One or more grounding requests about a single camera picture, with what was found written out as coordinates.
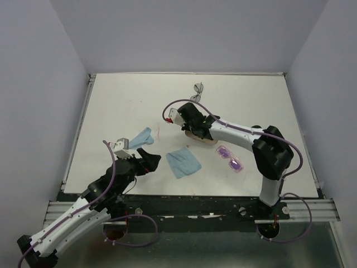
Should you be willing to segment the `marbled glasses case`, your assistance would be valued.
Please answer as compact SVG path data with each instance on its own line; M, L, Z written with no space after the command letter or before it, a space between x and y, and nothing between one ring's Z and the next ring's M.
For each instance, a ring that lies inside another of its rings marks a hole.
M185 130L184 131L185 135L193 140L196 140L196 141L199 141L199 142L202 142L202 143L205 143L205 144L209 144L209 145L215 145L218 143L218 140L210 140L210 139L207 139L207 138L200 138L196 135L194 135L192 132L190 131L187 131Z

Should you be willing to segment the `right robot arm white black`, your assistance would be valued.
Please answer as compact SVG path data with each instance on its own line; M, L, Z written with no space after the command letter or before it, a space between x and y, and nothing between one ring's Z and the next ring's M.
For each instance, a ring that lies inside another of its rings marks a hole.
M283 176L291 164L293 151L276 127L247 128L224 123L219 117L203 115L190 102L179 109L171 108L169 119L196 140L228 142L252 152L257 169L263 176L257 213L268 219L277 212Z

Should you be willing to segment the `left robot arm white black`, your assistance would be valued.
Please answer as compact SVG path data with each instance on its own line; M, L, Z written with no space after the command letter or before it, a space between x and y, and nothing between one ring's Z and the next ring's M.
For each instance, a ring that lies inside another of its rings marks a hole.
M19 264L29 267L54 267L59 257L93 228L109 220L126 218L123 191L138 176L156 171L160 155L137 149L140 157L121 159L112 155L105 174L88 185L80 197L59 218L32 236L17 240L22 252Z

